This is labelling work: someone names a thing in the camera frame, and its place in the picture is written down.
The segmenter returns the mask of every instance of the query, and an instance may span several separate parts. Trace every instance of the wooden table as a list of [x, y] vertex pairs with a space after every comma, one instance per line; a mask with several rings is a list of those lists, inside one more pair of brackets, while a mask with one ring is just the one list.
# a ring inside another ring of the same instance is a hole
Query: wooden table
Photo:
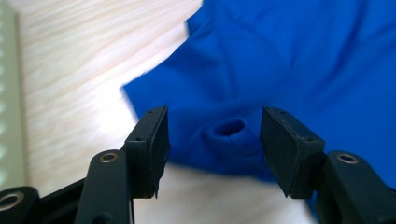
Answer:
[[[19, 13], [28, 183], [41, 196], [120, 148], [136, 124], [120, 86], [186, 38], [199, 0], [11, 0]], [[169, 164], [158, 200], [135, 200], [137, 223], [312, 223], [278, 186]]]

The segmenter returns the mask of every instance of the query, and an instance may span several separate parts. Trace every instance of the blue cloth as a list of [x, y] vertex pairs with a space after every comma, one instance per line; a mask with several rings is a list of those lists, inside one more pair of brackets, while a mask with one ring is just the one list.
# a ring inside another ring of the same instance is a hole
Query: blue cloth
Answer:
[[123, 88], [169, 106], [169, 161], [271, 179], [262, 107], [289, 111], [396, 187], [396, 1], [205, 0], [190, 37]]

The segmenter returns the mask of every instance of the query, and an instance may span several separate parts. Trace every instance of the light wood surface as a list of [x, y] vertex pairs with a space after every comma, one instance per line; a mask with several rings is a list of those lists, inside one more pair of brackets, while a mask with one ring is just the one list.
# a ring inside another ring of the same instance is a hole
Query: light wood surface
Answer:
[[[186, 38], [200, 0], [11, 0], [19, 13], [29, 184], [41, 196], [120, 148], [136, 123], [120, 86]], [[312, 223], [276, 185], [169, 164], [158, 200], [136, 200], [136, 223]]]

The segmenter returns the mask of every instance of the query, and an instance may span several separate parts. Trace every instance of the wood grain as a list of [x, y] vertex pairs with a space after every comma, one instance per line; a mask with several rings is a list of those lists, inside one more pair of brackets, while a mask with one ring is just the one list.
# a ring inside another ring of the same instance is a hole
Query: wood grain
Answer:
[[[120, 86], [186, 38], [199, 0], [9, 1], [19, 12], [26, 168], [42, 196], [120, 148], [136, 123]], [[168, 165], [158, 200], [136, 200], [137, 223], [312, 223], [278, 186]]]

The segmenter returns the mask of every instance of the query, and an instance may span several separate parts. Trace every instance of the metal screw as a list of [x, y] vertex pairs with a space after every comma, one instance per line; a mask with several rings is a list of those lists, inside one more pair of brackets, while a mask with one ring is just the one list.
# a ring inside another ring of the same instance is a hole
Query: metal screw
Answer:
[[119, 155], [113, 152], [109, 152], [103, 156], [100, 157], [99, 161], [103, 163], [108, 163], [108, 162], [113, 162], [116, 161], [119, 158]]
[[347, 154], [338, 154], [337, 159], [349, 164], [357, 164], [359, 162], [357, 158]]
[[18, 205], [24, 198], [22, 192], [9, 193], [0, 199], [0, 212], [6, 211]]

